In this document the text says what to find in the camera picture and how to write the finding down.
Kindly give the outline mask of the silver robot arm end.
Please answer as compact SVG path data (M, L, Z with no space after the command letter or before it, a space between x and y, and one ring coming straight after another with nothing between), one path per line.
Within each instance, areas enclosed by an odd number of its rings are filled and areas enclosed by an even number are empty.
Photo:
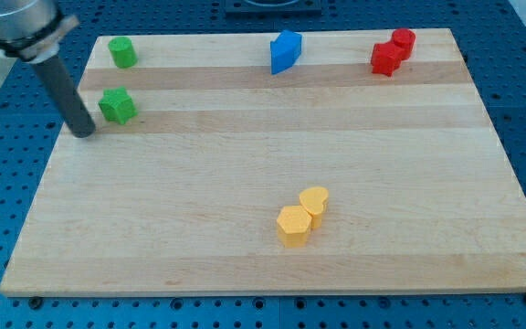
M42 63L58 54L60 41L78 25L55 0L0 0L0 55Z

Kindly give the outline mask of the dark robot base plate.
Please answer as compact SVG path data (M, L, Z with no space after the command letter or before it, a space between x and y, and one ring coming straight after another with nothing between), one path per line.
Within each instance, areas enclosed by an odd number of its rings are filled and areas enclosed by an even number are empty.
M224 0L223 5L227 16L321 12L321 0Z

